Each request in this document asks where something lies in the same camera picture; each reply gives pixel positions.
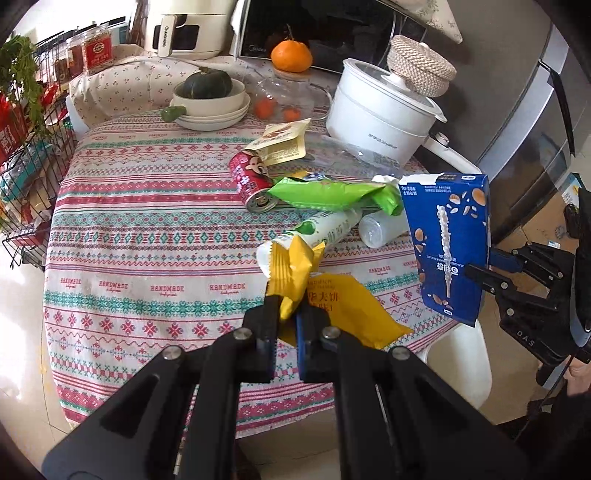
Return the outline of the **yellow snack wrapper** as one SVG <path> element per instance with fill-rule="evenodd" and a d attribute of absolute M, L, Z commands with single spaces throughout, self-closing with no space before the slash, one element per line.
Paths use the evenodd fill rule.
<path fill-rule="evenodd" d="M 396 322 L 370 291 L 351 275 L 318 274 L 325 244 L 308 246 L 295 236 L 290 246 L 270 244 L 270 277 L 266 294 L 280 296 L 280 340 L 297 343 L 291 315 L 308 300 L 325 309 L 332 326 L 356 336 L 363 345 L 383 349 L 412 329 Z"/>

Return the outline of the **blue cereal carton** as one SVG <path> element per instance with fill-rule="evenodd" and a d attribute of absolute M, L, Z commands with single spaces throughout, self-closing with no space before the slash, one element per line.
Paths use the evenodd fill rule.
<path fill-rule="evenodd" d="M 465 267 L 486 267 L 491 246 L 485 174 L 413 174 L 399 182 L 425 305 L 473 327 L 482 289 Z"/>

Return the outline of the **green snack bag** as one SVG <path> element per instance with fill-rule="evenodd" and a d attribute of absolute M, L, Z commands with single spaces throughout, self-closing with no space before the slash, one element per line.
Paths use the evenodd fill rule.
<path fill-rule="evenodd" d="M 399 189 L 384 183 L 303 181 L 284 177 L 270 188 L 269 193 L 301 209 L 338 212 L 356 207 L 377 207 L 391 216 L 397 216 L 404 210 Z"/>

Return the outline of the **white plastic trash bin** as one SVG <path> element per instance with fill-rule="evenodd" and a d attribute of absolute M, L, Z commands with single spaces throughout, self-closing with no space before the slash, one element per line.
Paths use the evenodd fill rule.
<path fill-rule="evenodd" d="M 483 329 L 458 324 L 418 356 L 474 408 L 490 396 L 493 378 Z"/>

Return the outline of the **cardboard box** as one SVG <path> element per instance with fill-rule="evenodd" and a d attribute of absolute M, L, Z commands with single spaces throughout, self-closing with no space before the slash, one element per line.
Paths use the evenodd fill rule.
<path fill-rule="evenodd" d="M 580 176 L 570 173 L 548 202 L 524 226 L 518 226 L 498 246 L 509 251 L 525 243 L 539 243 L 575 253 L 579 241 L 570 237 L 567 232 L 564 209 L 568 205 L 579 206 L 578 193 L 582 186 Z"/>

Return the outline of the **white green tube bottle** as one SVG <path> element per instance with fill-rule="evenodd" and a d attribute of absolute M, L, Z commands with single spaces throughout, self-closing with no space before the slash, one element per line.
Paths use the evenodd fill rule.
<path fill-rule="evenodd" d="M 270 254 L 273 243 L 288 249 L 294 237 L 297 236 L 300 236 L 311 248 L 321 243 L 325 243 L 325 247 L 331 248 L 349 234 L 353 227 L 360 222 L 362 216 L 361 208 L 338 212 L 318 212 L 273 240 L 259 245 L 259 248 L 256 249 L 257 265 L 263 275 L 270 276 Z"/>

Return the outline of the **clear plastic bottle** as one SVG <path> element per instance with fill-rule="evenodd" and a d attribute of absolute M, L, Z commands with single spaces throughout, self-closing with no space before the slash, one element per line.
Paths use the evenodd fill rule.
<path fill-rule="evenodd" d="M 406 212 L 389 215 L 385 211 L 363 216 L 359 223 L 360 238 L 367 247 L 379 249 L 409 231 Z"/>

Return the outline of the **patterned tablecloth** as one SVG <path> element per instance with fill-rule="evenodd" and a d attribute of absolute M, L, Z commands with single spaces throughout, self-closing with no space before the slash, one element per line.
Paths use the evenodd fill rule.
<path fill-rule="evenodd" d="M 66 419 L 80 423 L 164 347 L 204 347 L 263 300 L 256 248 L 304 220 L 246 210 L 229 160 L 263 133 L 119 117 L 79 142 L 50 229 L 43 317 Z"/>

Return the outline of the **red drink can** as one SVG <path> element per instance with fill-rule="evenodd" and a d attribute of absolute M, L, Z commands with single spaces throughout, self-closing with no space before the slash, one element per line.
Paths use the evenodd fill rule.
<path fill-rule="evenodd" d="M 279 203 L 269 193 L 273 180 L 259 153 L 242 150 L 231 158 L 228 168 L 236 192 L 250 213 L 269 212 Z"/>

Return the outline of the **beige snack pouch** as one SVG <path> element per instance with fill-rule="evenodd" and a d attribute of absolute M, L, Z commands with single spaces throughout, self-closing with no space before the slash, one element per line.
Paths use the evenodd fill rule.
<path fill-rule="evenodd" d="M 305 132 L 311 119 L 293 122 L 270 124 L 264 129 L 263 135 L 245 147 L 259 155 L 266 166 L 303 159 L 307 155 L 305 149 Z"/>

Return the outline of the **dark grey refrigerator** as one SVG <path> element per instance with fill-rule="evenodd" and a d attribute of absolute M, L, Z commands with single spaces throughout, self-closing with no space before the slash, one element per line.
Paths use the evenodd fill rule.
<path fill-rule="evenodd" d="M 454 1 L 464 40 L 440 51 L 458 69 L 443 132 L 491 182 L 501 242 L 547 202 L 590 132 L 590 82 L 535 1 Z"/>

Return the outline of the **white electric cooking pot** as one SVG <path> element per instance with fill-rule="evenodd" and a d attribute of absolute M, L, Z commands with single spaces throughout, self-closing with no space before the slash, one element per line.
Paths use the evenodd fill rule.
<path fill-rule="evenodd" d="M 448 121 L 436 102 L 410 90 L 403 77 L 373 64 L 348 58 L 342 65 L 344 70 L 325 122 L 329 135 L 401 166 L 424 147 L 460 172 L 481 172 L 449 147 L 445 136 L 430 135 L 436 122 Z"/>

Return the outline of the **glass jar with oranges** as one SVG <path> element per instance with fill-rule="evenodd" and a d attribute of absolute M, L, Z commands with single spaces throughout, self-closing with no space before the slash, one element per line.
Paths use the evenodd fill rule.
<path fill-rule="evenodd" d="M 252 114 L 264 123 L 288 123 L 328 118 L 332 94 L 311 81 L 311 74 L 273 68 L 273 74 L 254 81 L 250 88 Z"/>

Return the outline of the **white bowl stack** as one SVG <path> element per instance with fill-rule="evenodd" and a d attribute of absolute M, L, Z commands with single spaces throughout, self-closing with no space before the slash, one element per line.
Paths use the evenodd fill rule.
<path fill-rule="evenodd" d="M 160 112 L 161 119 L 184 128 L 211 132 L 235 125 L 249 110 L 250 97 L 245 84 L 232 79 L 228 96 L 214 99 L 190 99 L 182 94 L 184 82 L 177 84 L 169 106 Z"/>

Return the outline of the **green kabocha squash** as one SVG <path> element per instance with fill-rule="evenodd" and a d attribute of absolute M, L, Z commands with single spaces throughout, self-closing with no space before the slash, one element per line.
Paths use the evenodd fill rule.
<path fill-rule="evenodd" d="M 224 98 L 232 90 L 232 80 L 222 70 L 202 67 L 188 76 L 176 89 L 175 93 L 187 99 Z"/>

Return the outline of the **floral cloth cover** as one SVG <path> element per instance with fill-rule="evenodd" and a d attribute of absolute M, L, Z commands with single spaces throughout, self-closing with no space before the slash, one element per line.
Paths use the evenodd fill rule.
<path fill-rule="evenodd" d="M 107 68 L 83 73 L 69 82 L 69 97 L 89 127 L 168 106 L 174 87 L 201 67 L 222 70 L 246 85 L 259 79 L 252 65 L 231 56 L 184 60 L 159 57 L 135 45 L 115 46 L 113 55 Z"/>

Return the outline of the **orange mandarin on jar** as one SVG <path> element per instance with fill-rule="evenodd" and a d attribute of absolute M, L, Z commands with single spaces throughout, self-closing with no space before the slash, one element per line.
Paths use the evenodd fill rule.
<path fill-rule="evenodd" d="M 287 73 L 304 73 L 311 68 L 314 57 L 310 48 L 304 42 L 294 38 L 290 25 L 286 25 L 287 37 L 278 43 L 270 53 L 273 67 Z"/>

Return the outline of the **black microwave oven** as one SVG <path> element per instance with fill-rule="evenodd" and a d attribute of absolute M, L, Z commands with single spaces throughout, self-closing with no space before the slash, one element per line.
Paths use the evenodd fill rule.
<path fill-rule="evenodd" d="M 421 41 L 426 33 L 426 26 L 386 1 L 247 1 L 238 56 L 268 60 L 280 41 L 294 39 L 311 50 L 312 66 L 339 73 L 348 58 L 386 67 L 394 36 Z"/>

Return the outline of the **white air fryer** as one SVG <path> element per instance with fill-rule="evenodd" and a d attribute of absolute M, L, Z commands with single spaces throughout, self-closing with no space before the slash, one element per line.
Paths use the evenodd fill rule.
<path fill-rule="evenodd" d="M 158 57 L 203 60 L 224 47 L 233 0 L 149 1 L 145 49 Z"/>

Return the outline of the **red label jar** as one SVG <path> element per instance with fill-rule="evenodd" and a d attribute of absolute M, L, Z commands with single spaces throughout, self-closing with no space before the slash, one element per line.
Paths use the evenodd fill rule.
<path fill-rule="evenodd" d="M 113 64 L 112 39 L 105 26 L 96 26 L 82 36 L 84 70 L 95 74 Z"/>

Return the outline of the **green leafy plant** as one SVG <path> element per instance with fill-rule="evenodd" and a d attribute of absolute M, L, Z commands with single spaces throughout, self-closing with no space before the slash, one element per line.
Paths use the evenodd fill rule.
<path fill-rule="evenodd" d="M 43 89 L 36 81 L 34 52 L 34 44 L 21 35 L 11 37 L 1 46 L 1 92 L 13 103 L 24 99 L 34 131 L 44 133 Z"/>

